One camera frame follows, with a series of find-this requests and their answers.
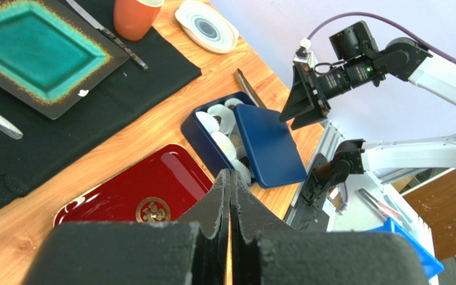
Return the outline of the metal serving tongs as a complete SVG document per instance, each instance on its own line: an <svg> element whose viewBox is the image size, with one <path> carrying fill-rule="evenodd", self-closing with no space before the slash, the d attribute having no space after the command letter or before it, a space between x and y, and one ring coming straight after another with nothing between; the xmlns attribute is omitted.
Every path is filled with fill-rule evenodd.
<svg viewBox="0 0 456 285"><path fill-rule="evenodd" d="M234 78L239 87L252 99L252 101L261 108L266 109L265 103L261 100L254 88L250 85L249 81L244 76L243 72L238 68L234 73Z"/></svg>

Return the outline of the dark blue box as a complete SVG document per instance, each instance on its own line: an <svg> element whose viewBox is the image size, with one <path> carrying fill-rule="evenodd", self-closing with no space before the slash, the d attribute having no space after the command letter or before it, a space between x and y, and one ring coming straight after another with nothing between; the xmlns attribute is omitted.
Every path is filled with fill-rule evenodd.
<svg viewBox="0 0 456 285"><path fill-rule="evenodd" d="M207 110L210 107L214 105L224 105L229 99L239 99L244 104L256 106L246 93L238 91L194 108L180 126L181 133L214 177L216 177L222 169L233 170L234 167L231 164L230 159L218 147L208 130L198 119L196 113L207 113Z"/></svg>

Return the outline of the white oval chocolate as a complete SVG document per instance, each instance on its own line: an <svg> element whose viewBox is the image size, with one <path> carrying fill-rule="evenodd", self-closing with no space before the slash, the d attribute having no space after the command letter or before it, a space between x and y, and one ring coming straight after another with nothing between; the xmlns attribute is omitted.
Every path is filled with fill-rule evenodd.
<svg viewBox="0 0 456 285"><path fill-rule="evenodd" d="M237 134L230 134L229 136L231 143L234 145L235 148L243 146L243 141L241 137Z"/></svg>

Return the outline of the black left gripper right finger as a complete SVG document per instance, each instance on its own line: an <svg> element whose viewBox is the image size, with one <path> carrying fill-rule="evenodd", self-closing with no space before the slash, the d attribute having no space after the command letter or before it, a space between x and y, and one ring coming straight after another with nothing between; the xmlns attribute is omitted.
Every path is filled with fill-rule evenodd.
<svg viewBox="0 0 456 285"><path fill-rule="evenodd" d="M300 232L230 174L234 284L397 284L378 257L386 242L364 232Z"/></svg>

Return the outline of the dark round chocolate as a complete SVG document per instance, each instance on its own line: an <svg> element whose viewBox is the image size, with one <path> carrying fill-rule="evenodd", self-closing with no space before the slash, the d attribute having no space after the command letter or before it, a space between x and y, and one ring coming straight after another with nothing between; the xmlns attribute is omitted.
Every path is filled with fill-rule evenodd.
<svg viewBox="0 0 456 285"><path fill-rule="evenodd" d="M250 167L251 167L250 162L249 162L249 159L248 159L247 156L241 157L241 158L239 159L239 161L240 161L243 165L245 165L247 168L250 168Z"/></svg>
<svg viewBox="0 0 456 285"><path fill-rule="evenodd" d="M221 116L214 116L214 118L216 119L217 123L220 125L222 122Z"/></svg>

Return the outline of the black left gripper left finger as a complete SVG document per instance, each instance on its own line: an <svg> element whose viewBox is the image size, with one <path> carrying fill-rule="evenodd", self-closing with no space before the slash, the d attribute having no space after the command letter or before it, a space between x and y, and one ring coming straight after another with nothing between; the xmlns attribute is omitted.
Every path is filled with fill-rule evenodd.
<svg viewBox="0 0 456 285"><path fill-rule="evenodd" d="M58 226L39 248L24 284L223 284L230 174L222 170L177 221Z"/></svg>

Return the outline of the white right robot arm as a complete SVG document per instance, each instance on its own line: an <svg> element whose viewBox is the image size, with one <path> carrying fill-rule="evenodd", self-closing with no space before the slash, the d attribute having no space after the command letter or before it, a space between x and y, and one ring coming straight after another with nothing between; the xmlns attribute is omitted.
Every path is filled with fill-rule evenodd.
<svg viewBox="0 0 456 285"><path fill-rule="evenodd" d="M330 100L364 84L379 86L393 76L421 89L425 95L425 118L431 126L435 103L436 118L444 122L448 111L456 114L456 59L449 58L411 32L380 49L364 21L333 34L330 43L337 62L326 72L317 71L305 38L296 51L293 85L280 121L290 121L293 129L327 118ZM371 170L456 169L456 134L418 140L370 143L363 139L341 142L327 162L315 168L300 197L312 203L349 176Z"/></svg>

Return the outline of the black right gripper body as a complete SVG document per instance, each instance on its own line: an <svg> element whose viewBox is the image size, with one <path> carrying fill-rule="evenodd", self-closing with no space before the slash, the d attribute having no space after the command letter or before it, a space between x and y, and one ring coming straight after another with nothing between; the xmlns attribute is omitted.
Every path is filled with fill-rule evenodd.
<svg viewBox="0 0 456 285"><path fill-rule="evenodd" d="M311 100L315 106L314 112L321 112L327 116L331 108L328 100L326 99L324 91L320 86L318 76L316 75L315 71L312 70L305 70L305 73L311 86Z"/></svg>

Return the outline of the dark blue box lid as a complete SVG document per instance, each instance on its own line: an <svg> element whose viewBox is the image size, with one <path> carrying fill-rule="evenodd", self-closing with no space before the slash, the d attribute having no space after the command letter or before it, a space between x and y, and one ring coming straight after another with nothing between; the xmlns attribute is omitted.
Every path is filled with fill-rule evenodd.
<svg viewBox="0 0 456 285"><path fill-rule="evenodd" d="M259 186L268 189L305 181L307 172L280 112L249 104L239 104L233 112Z"/></svg>

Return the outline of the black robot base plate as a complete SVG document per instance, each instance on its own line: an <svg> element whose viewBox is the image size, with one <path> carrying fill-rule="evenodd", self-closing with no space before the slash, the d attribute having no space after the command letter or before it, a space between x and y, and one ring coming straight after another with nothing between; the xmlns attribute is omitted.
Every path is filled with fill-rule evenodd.
<svg viewBox="0 0 456 285"><path fill-rule="evenodd" d="M329 232L333 228L336 208L330 192L341 183L341 173L321 153L310 163L308 176L299 185L284 221L300 232Z"/></svg>

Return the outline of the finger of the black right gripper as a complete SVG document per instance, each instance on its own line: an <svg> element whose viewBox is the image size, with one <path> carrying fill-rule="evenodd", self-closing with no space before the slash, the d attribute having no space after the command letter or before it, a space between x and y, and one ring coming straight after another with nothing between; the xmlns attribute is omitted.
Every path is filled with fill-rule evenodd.
<svg viewBox="0 0 456 285"><path fill-rule="evenodd" d="M304 112L294 117L291 124L291 129L297 130L308 125L320 123L326 118L327 116L321 112Z"/></svg>
<svg viewBox="0 0 456 285"><path fill-rule="evenodd" d="M293 120L295 116L304 112L314 112L315 106L311 100L311 86L305 70L301 65L293 65L293 83L290 94L284 105L280 122Z"/></svg>

